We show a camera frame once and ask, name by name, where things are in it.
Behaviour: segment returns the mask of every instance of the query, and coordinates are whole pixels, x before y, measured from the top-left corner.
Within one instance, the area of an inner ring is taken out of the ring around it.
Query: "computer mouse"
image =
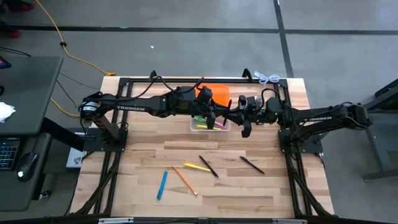
[[[30,178],[32,178],[35,172],[36,162],[38,157],[39,157],[38,154],[30,152],[24,154],[19,159],[17,165],[17,176],[19,181],[25,182],[30,180]]]

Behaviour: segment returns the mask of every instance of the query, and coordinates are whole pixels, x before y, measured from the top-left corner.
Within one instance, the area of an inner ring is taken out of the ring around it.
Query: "black pen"
[[[211,166],[206,162],[206,160],[205,160],[202,156],[199,156],[199,158],[203,161],[203,163],[206,164],[207,168],[209,168],[209,170],[211,171],[211,173],[212,173],[215,177],[218,178],[218,175],[217,175],[216,171],[214,171],[213,168],[211,168]]]
[[[251,163],[250,161],[248,161],[248,159],[246,159],[245,157],[241,156],[241,159],[244,162],[247,162],[250,166],[252,166],[253,168],[255,168],[258,172],[265,174],[264,171],[260,170],[260,168],[256,167],[253,163]]]

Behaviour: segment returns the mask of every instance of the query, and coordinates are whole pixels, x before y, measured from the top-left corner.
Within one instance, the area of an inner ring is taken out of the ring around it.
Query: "plastic container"
[[[189,120],[189,127],[191,131],[207,131],[207,132],[225,132],[231,129],[231,121],[226,121],[226,124],[223,127],[222,125],[224,122],[224,118],[219,117],[216,118],[216,123],[214,124],[213,129],[207,129],[206,127],[206,118],[202,118],[201,116],[195,116],[194,118],[190,118]]]
[[[223,106],[228,106],[229,103],[229,86],[228,85],[220,85],[220,84],[210,84],[210,83],[203,83],[199,85],[199,88],[206,86],[207,88],[211,89],[213,94],[212,99]],[[195,89],[196,97],[198,96],[200,90]]]

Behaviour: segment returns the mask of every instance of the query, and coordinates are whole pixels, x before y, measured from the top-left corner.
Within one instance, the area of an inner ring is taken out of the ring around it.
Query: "wooden tabletop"
[[[116,94],[120,77],[104,77],[101,91]],[[301,78],[287,79],[292,106],[308,109],[308,98]],[[261,84],[228,84],[233,107],[239,95],[257,96]],[[134,84],[132,96],[147,83]],[[144,96],[159,95],[168,89],[156,83]],[[266,92],[265,97],[272,96]],[[110,120],[112,113],[107,113]],[[227,133],[192,132],[189,116],[156,118],[147,113],[130,112],[129,137],[122,154],[112,208],[112,216],[129,217],[293,217],[286,162],[280,153],[277,124],[252,126],[249,138],[241,137],[241,127],[232,124]],[[205,166],[203,156],[220,176],[183,167],[184,162]],[[245,156],[265,175],[249,167],[239,157]],[[83,161],[71,212],[81,208],[97,187],[104,153],[92,153]],[[307,184],[318,201],[333,213],[325,171],[319,158],[303,154]],[[189,190],[173,170],[177,166],[193,185]],[[169,171],[162,199],[156,199],[165,170]],[[301,190],[297,191],[302,203]],[[104,191],[103,206],[108,189]]]

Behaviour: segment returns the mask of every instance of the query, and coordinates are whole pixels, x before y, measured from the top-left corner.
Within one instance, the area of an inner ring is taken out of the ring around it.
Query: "gray floor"
[[[395,0],[279,2],[286,29],[398,29]],[[277,28],[271,0],[120,0],[117,3],[43,0],[42,3],[65,26]],[[13,24],[50,25],[38,6],[32,12],[5,15],[4,20]],[[238,77],[247,67],[286,77],[278,34],[62,33],[73,55],[118,75],[148,75],[154,69],[161,75]],[[396,35],[287,35],[294,77],[305,79],[312,107],[371,99],[376,90],[397,78],[397,41]],[[25,30],[19,39],[0,37],[0,45],[32,55],[64,56],[64,74],[91,86],[101,85],[100,72],[65,56],[56,32]],[[63,76],[58,80],[76,102],[96,91]],[[53,98],[76,113],[59,86]],[[53,104],[47,116],[66,127],[78,127],[77,120],[62,114]],[[345,218],[397,223],[398,179],[362,181],[363,174],[377,171],[365,133],[334,131],[322,143],[335,213]],[[0,213],[0,219],[62,215],[75,180],[73,172],[53,175],[46,180],[54,190],[52,198],[32,204],[26,212]]]

